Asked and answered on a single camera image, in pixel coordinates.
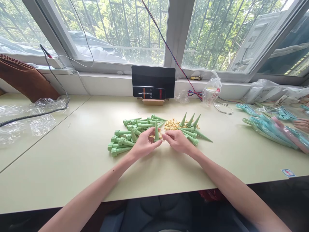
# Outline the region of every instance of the brown leather bag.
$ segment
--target brown leather bag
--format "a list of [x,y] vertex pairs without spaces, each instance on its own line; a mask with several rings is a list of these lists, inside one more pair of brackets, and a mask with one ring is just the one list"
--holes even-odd
[[39,98],[56,100],[60,96],[38,70],[2,54],[0,54],[0,78],[29,98],[31,102],[36,102]]

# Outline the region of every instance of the forearm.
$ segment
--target forearm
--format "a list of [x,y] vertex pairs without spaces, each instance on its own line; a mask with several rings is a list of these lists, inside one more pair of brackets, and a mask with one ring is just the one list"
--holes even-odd
[[54,215],[39,232],[78,232],[99,207],[103,199],[116,185],[122,174],[135,162],[127,154],[120,162],[81,191],[56,215]]
[[201,165],[232,206],[259,231],[290,232],[268,205],[236,176],[207,158],[199,150],[189,155]]

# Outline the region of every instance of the hand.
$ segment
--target hand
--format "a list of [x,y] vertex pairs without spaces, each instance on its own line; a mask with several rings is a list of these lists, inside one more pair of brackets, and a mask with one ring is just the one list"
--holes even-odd
[[155,128],[151,127],[148,130],[141,133],[133,146],[130,150],[128,155],[132,155],[136,158],[136,160],[148,155],[154,149],[159,147],[162,144],[162,140],[154,142],[154,138],[149,137],[151,135],[155,135]]
[[293,124],[297,129],[309,133],[309,119],[298,119],[293,121]]
[[168,130],[162,135],[162,137],[178,152],[190,155],[197,150],[197,148],[190,143],[180,130]]

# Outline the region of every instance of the smartphone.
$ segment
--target smartphone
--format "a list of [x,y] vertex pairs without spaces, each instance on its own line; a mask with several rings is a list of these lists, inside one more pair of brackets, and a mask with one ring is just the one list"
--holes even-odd
[[159,88],[142,88],[143,99],[160,99],[166,98],[165,89]]

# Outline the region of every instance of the desk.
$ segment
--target desk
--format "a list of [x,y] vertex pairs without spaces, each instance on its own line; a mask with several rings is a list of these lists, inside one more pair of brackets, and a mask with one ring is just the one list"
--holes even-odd
[[[114,131],[125,129],[122,120],[153,113],[168,120],[201,113],[201,132],[213,143],[201,139],[198,148],[246,184],[287,179],[281,169],[309,175],[308,155],[259,135],[241,121],[248,115],[231,107],[234,115],[205,109],[197,99],[155,107],[133,97],[93,96],[0,174],[5,189],[0,191],[0,213],[64,206],[124,156],[113,158],[107,151]],[[212,188],[201,167],[165,141],[137,161],[105,201]]]
[[[70,96],[69,109],[67,109],[65,113],[55,112],[52,114],[56,120],[56,124],[53,125],[53,128],[72,112],[74,112],[78,107],[80,107],[84,102],[86,102],[90,97],[91,96],[82,95]],[[0,105],[28,106],[30,103],[30,100],[20,93],[6,93],[0,96]],[[30,133],[31,132],[22,134],[22,136],[15,141],[14,144],[0,149],[0,173],[46,135],[32,136]]]

